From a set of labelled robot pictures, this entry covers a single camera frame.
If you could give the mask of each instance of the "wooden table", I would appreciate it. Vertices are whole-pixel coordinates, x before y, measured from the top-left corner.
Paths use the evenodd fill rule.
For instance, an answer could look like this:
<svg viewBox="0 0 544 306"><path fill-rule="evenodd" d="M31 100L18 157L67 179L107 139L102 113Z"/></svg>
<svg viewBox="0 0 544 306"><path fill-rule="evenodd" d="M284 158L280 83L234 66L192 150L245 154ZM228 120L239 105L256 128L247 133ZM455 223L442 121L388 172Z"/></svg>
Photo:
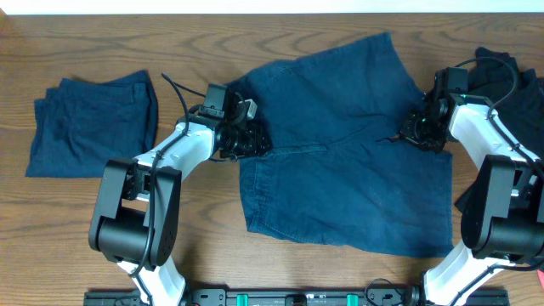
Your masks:
<svg viewBox="0 0 544 306"><path fill-rule="evenodd" d="M508 51L544 75L544 15L342 14L7 17L0 30L0 300L10 305L78 305L91 289L133 283L88 246L99 179L25 178L34 137L33 100L62 77L105 82L148 69L160 101L157 141L183 111L172 79L204 91L276 59L295 59L391 31L423 89L434 73L473 57L478 46ZM187 95L190 105L199 102ZM459 145L454 199L476 175ZM363 287L385 277L416 281L439 259L412 259L351 247L301 245L249 234L237 164L200 165L182 186L173 257L192 283L243 287ZM455 241L460 215L455 211ZM514 305L542 305L535 273L502 272Z"/></svg>

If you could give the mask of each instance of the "folded dark cloth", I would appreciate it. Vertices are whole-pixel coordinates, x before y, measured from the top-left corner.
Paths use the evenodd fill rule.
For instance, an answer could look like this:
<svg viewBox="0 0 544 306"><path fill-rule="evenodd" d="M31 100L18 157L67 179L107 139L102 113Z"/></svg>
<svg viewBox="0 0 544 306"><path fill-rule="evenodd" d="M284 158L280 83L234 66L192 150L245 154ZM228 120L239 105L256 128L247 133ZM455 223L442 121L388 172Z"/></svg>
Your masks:
<svg viewBox="0 0 544 306"><path fill-rule="evenodd" d="M257 102L274 147L240 163L249 231L412 257L451 250L451 154L388 139L423 107L389 34L230 86Z"/></svg>
<svg viewBox="0 0 544 306"><path fill-rule="evenodd" d="M27 177L101 177L112 157L152 149L158 109L146 71L104 83L63 79L34 102L36 136Z"/></svg>
<svg viewBox="0 0 544 306"><path fill-rule="evenodd" d="M544 158L544 90L543 80L534 69L519 72L516 59L508 53L478 48L476 57L496 57L506 61L518 74L518 87L512 96L497 107L499 118L513 136L527 149ZM477 62L468 74L468 90L483 95L492 102L504 97L512 88L509 69L494 60Z"/></svg>

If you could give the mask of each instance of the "red object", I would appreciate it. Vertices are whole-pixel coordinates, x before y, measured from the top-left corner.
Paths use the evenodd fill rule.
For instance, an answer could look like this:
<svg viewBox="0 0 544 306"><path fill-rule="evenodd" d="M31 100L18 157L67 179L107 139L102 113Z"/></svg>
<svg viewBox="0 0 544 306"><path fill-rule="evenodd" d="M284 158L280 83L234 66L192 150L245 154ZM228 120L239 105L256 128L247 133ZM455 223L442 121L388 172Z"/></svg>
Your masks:
<svg viewBox="0 0 544 306"><path fill-rule="evenodd" d="M541 281L542 289L544 289L544 272L538 270L536 273L538 274L538 279Z"/></svg>

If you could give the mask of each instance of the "tabletop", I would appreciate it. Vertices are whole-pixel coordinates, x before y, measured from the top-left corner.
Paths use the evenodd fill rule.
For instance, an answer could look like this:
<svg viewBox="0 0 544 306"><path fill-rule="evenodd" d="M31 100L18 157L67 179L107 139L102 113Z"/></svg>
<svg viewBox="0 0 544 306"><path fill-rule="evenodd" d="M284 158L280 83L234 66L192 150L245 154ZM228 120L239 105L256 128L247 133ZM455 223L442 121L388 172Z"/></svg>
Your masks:
<svg viewBox="0 0 544 306"><path fill-rule="evenodd" d="M62 77L106 82L147 69L159 100L159 142L183 115L161 72L205 91L210 82L231 81L271 60L384 31L423 90L437 70L472 58L478 46L509 52L521 69L544 75L542 14L0 14L0 303L78 305L89 290L133 287L88 245L99 178L25 178L36 130L33 101L46 88ZM187 102L200 101L188 95ZM459 144L446 149L454 155L455 200L477 170ZM377 277L404 284L440 261L247 233L238 174L235 163L203 163L183 182L173 258L190 284L354 288ZM454 209L454 243L460 219ZM504 271L487 285L508 289L513 305L542 305L536 273Z"/></svg>

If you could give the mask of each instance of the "folded black fabric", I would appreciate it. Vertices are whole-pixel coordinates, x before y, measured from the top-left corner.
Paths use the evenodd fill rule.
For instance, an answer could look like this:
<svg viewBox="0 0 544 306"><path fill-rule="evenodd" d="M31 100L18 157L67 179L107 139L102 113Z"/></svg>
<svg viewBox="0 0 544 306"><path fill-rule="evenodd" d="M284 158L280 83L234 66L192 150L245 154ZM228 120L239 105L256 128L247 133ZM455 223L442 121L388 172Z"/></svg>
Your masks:
<svg viewBox="0 0 544 306"><path fill-rule="evenodd" d="M63 79L34 102L36 136L27 177L101 177L112 157L152 149L158 122L146 71L92 84Z"/></svg>
<svg viewBox="0 0 544 306"><path fill-rule="evenodd" d="M536 77L534 69L519 72L516 59L508 53L478 48L476 57L496 57L506 61L518 73L518 86L511 97L497 110L502 123L527 149L544 158L544 90L543 80ZM468 75L471 94L483 95L496 102L512 88L512 76L507 67L494 60L477 63Z"/></svg>

